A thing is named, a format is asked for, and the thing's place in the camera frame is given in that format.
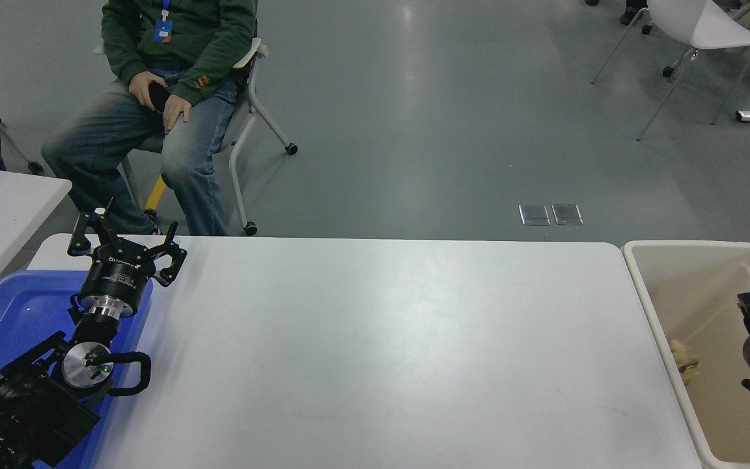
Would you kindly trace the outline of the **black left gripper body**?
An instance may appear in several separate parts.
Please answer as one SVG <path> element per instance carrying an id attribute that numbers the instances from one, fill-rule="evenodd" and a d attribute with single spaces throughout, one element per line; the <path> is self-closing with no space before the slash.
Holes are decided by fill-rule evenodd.
<path id="1" fill-rule="evenodd" d="M 112 248 L 98 248 L 92 255 L 92 266 L 77 294 L 77 302 L 92 307 L 99 298 L 111 297 L 137 308 L 154 275 L 154 261 L 142 253 L 127 249 L 116 253 Z"/>

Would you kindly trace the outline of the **person's left hand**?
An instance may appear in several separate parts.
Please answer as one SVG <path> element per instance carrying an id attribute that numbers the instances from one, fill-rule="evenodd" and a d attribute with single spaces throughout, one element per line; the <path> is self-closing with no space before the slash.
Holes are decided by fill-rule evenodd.
<path id="1" fill-rule="evenodd" d="M 169 135 L 179 121 L 190 121 L 191 104 L 184 98 L 170 93 L 163 110 L 163 133 Z"/>

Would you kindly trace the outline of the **person's right hand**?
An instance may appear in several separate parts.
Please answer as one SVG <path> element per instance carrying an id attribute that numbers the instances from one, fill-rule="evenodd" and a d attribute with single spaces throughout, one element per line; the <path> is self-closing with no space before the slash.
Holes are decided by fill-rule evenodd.
<path id="1" fill-rule="evenodd" d="M 152 103 L 149 91 L 149 87 L 153 83 L 160 88 L 167 88 L 167 84 L 163 78 L 148 70 L 135 74 L 128 84 L 128 92 L 137 99 L 138 103 L 152 111 L 156 109 L 154 103 Z"/>

